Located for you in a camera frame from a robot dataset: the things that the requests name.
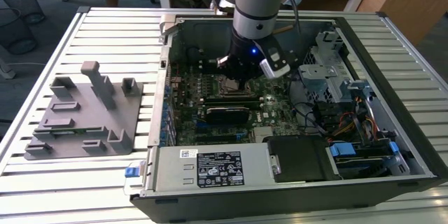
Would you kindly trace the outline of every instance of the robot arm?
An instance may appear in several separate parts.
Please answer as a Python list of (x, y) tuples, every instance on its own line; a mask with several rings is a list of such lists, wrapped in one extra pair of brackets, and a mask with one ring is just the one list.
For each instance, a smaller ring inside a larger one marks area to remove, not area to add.
[(281, 0), (234, 0), (230, 49), (218, 59), (218, 67), (240, 85), (262, 74), (274, 79), (290, 71), (272, 34), (280, 3)]

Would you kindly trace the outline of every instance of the motherboard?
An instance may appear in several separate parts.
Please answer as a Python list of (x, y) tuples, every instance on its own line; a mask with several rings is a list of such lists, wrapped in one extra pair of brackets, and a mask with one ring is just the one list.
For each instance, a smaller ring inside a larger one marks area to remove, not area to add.
[(176, 145), (261, 142), (269, 135), (296, 135), (288, 97), (289, 79), (264, 76), (245, 83), (209, 74), (201, 65), (173, 67)]

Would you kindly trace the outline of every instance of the blue latch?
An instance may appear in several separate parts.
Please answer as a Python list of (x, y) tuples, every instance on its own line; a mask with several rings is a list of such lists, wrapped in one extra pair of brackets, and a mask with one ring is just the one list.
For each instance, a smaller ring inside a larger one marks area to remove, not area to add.
[(389, 142), (389, 146), (390, 146), (390, 149), (392, 149), (393, 153), (400, 152), (400, 149), (398, 149), (398, 146), (397, 146), (396, 142)]
[(356, 155), (354, 148), (350, 143), (334, 143), (329, 147), (330, 155), (333, 157), (340, 155)]
[(126, 167), (124, 170), (124, 176), (126, 178), (140, 177), (140, 167)]

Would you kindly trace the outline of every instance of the power supply label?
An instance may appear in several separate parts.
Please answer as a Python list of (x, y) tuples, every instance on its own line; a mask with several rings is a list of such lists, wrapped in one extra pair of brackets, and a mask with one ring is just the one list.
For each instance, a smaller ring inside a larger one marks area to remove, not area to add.
[(197, 153), (200, 188), (244, 185), (241, 152)]

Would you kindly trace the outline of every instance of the aluminum extrusion table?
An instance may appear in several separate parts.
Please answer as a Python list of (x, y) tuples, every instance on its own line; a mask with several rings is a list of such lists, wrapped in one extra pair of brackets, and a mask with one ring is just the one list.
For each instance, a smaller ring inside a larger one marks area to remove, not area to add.
[[(154, 100), (162, 14), (212, 14), (200, 9), (90, 8), (77, 13), (0, 143), (0, 223), (153, 223), (124, 194), (124, 168), (146, 155)], [(398, 97), (448, 164), (448, 86), (388, 18), (369, 13), (301, 12), (344, 16)], [(144, 96), (130, 155), (28, 161), (24, 148), (49, 103), (54, 76), (88, 82), (84, 60), (101, 64), (112, 82), (133, 77)], [(360, 77), (358, 64), (352, 59)], [(130, 190), (138, 180), (128, 180)], [(360, 209), (338, 209), (198, 223), (448, 223), (448, 187), (409, 193)]]

